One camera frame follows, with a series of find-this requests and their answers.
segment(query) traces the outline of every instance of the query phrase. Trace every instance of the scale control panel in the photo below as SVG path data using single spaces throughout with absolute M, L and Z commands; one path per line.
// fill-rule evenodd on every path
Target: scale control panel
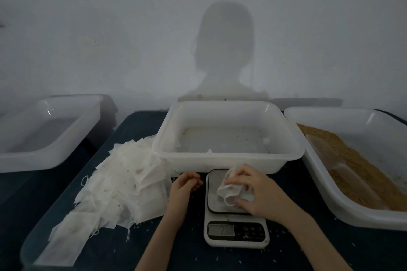
M 266 238 L 263 225 L 256 222 L 211 221 L 206 229 L 212 240 L 262 242 Z

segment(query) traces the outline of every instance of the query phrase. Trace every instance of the brown granular material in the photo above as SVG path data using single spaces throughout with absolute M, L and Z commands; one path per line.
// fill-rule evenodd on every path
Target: brown granular material
M 390 210 L 407 211 L 407 197 L 399 188 L 376 166 L 363 158 L 356 150 L 348 147 L 337 135 L 298 124 L 304 135 L 313 135 L 322 139 L 345 161 L 360 178 L 389 206 Z M 352 201 L 368 208 L 374 208 L 374 203 L 366 197 L 360 197 L 353 186 L 343 179 L 335 170 L 328 171 L 341 192 Z

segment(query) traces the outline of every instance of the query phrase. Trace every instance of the metal weighing plate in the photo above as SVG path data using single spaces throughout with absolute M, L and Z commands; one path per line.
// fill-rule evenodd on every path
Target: metal weighing plate
M 220 214 L 249 214 L 245 209 L 237 205 L 228 206 L 225 203 L 225 200 L 216 193 L 219 186 L 222 184 L 226 172 L 227 169 L 213 169 L 209 172 L 208 192 L 207 192 L 208 209 L 212 213 Z M 251 189 L 249 189 L 247 192 L 243 191 L 241 197 L 249 201 L 253 201 L 254 200 L 253 191 Z

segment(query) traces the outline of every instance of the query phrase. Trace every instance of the white plastic tray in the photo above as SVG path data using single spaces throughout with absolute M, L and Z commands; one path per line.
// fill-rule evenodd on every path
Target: white plastic tray
M 174 104 L 157 133 L 153 150 L 173 163 L 178 172 L 209 172 L 247 163 L 275 173 L 304 153 L 278 107 L 261 101 Z
M 0 173 L 61 164 L 100 119 L 100 95 L 42 99 L 0 120 Z
M 304 163 L 331 212 L 354 226 L 407 230 L 407 212 L 374 210 L 348 199 L 336 186 L 297 123 L 330 131 L 384 172 L 402 191 L 407 180 L 407 126 L 372 109 L 292 107 L 284 111 L 305 146 Z

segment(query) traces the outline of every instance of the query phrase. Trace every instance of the wall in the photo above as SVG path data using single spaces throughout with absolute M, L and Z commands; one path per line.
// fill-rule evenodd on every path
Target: wall
M 104 127 L 185 99 L 407 118 L 407 0 L 0 0 L 0 113 L 105 94 Z

